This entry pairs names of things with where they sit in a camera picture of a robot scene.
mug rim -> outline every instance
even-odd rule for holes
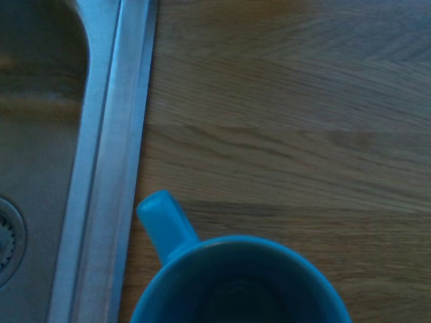
[[[139,301],[137,302],[135,309],[133,311],[133,315],[131,318],[131,323],[139,323],[137,319],[143,315],[141,312],[144,308],[145,303],[149,301],[150,296],[154,293],[154,289],[160,284],[160,281],[166,275],[169,275],[170,271],[181,261],[183,261],[184,257],[190,256],[195,252],[202,251],[204,248],[212,248],[214,246],[220,244],[231,244],[231,243],[244,243],[250,245],[258,245],[264,246],[269,249],[275,250],[276,252],[280,252],[287,256],[289,259],[293,260],[295,264],[297,264],[301,269],[306,271],[313,279],[317,282],[325,290],[325,295],[330,302],[334,305],[334,308],[337,309],[337,313],[341,318],[341,322],[350,323],[352,320],[347,312],[347,308],[339,296],[338,292],[329,282],[329,280],[307,259],[301,256],[296,251],[289,249],[277,242],[272,240],[268,240],[265,238],[260,238],[256,236],[246,236],[246,235],[231,235],[231,236],[222,236],[211,238],[208,240],[200,241],[199,243],[179,251],[177,254],[173,255],[173,257],[165,264],[162,265],[162,268],[157,272],[157,274],[152,278],[152,280],[148,283],[147,287],[139,297]]]

sink basin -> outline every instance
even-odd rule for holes
[[[2,323],[117,320],[156,10],[0,3]]]
[[[25,229],[13,225],[24,252],[0,271],[2,322],[46,322],[78,138],[86,39],[72,11],[50,4],[0,4],[0,199]]]

countertop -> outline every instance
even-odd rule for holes
[[[135,203],[303,254],[354,322],[431,322],[431,3],[162,0]],[[160,264],[133,217],[120,322]]]

drain strainer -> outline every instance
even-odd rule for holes
[[[20,265],[26,235],[18,210],[0,199],[0,286],[6,283]]]
[[[11,261],[15,251],[15,232],[12,224],[0,214],[0,271]]]

mug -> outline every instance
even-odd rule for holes
[[[305,258],[252,236],[199,241],[168,191],[137,214],[162,263],[131,323],[351,323],[340,296]]]

